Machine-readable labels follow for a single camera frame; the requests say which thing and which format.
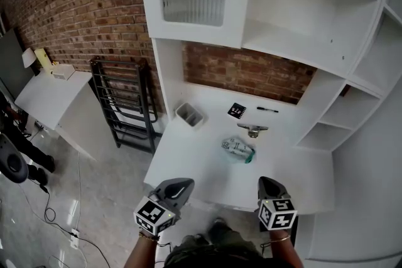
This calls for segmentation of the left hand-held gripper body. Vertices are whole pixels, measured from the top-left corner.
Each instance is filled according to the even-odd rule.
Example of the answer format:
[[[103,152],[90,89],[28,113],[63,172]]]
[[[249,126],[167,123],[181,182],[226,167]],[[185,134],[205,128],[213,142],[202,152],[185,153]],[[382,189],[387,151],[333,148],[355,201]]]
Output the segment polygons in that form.
[[[158,195],[144,196],[134,211],[135,223],[152,235],[159,235],[180,219],[180,210],[187,201],[182,197],[172,200]]]

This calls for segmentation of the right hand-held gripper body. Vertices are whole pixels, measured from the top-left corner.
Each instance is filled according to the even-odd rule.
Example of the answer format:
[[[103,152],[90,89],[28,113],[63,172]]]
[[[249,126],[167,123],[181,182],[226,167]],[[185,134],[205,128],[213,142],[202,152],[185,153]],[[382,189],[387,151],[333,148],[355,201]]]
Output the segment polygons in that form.
[[[290,229],[297,215],[291,198],[266,199],[259,202],[258,219],[268,231]]]

